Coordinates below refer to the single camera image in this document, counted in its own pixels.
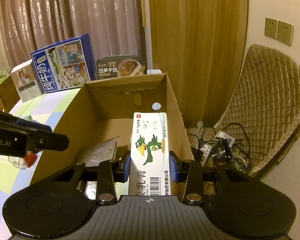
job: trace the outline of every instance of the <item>box hole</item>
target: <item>box hole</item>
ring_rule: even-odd
[[[160,108],[161,108],[161,104],[160,103],[156,102],[156,103],[152,104],[152,109],[154,111],[158,111],[158,110],[160,110]]]

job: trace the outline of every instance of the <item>white box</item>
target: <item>white box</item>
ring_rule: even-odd
[[[129,195],[171,195],[166,113],[134,113]]]
[[[11,77],[23,103],[42,95],[32,68],[32,59],[14,67]]]

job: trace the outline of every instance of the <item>wall socket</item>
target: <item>wall socket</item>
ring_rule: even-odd
[[[288,46],[291,46],[293,39],[293,31],[293,25],[279,21],[277,40]]]
[[[265,22],[265,36],[276,40],[278,32],[278,21],[271,18],[266,18]]]

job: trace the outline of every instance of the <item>metal screw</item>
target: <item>metal screw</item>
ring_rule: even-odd
[[[186,195],[186,199],[190,202],[197,202],[201,200],[201,196],[197,193],[191,193]]]
[[[109,193],[104,193],[98,196],[98,199],[102,202],[109,202],[112,201],[114,198],[114,196],[112,194]]]

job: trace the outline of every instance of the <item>cardboard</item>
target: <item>cardboard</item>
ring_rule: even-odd
[[[0,111],[4,109],[5,112],[10,112],[19,100],[20,97],[10,76],[0,84]]]
[[[74,97],[54,130],[68,136],[69,147],[64,152],[44,150],[31,183],[75,163],[81,148],[116,136],[120,136],[116,152],[116,158],[120,158],[131,148],[134,113],[153,112],[156,102],[162,106],[160,112],[167,113],[169,149],[180,159],[191,159],[186,129],[167,74],[103,79],[85,84]],[[172,193],[179,193],[179,187],[171,186]]]

